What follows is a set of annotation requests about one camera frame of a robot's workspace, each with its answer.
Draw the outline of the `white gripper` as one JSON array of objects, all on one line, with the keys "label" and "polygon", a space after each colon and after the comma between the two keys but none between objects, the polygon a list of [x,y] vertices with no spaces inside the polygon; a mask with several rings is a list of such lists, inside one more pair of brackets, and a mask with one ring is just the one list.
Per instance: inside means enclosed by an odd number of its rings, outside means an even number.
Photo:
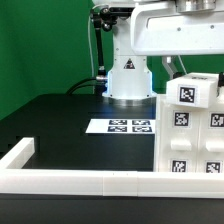
[{"label": "white gripper", "polygon": [[137,4],[131,15],[131,47],[137,55],[163,56],[170,79],[180,77],[175,55],[224,54],[224,0],[211,8],[180,11],[178,0]]}]

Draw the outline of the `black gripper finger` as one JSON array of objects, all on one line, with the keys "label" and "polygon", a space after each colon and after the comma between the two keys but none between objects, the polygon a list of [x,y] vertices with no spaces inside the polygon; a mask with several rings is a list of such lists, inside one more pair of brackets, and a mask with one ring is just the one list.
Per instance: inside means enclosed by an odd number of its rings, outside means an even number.
[{"label": "black gripper finger", "polygon": [[224,86],[224,72],[219,73],[219,79],[218,79],[218,89],[217,89],[217,96],[220,95],[220,90]]}]

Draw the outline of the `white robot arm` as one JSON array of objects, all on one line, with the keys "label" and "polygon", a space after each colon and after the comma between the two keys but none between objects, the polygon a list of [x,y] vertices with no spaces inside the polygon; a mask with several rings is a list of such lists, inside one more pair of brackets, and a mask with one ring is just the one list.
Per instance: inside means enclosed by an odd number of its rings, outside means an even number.
[{"label": "white robot arm", "polygon": [[172,77],[187,73],[182,56],[224,54],[224,0],[136,0],[131,48],[137,56],[160,56]]}]

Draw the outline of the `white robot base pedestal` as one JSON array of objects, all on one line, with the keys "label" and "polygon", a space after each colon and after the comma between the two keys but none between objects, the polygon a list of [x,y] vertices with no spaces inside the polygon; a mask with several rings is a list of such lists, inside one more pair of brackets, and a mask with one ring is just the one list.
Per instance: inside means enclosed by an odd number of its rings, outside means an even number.
[{"label": "white robot base pedestal", "polygon": [[[134,0],[92,0],[124,3],[135,7]],[[113,66],[106,71],[100,94],[108,101],[125,105],[139,105],[156,96],[152,87],[152,72],[147,67],[147,57],[137,56],[131,48],[129,18],[119,17],[113,26]]]}]

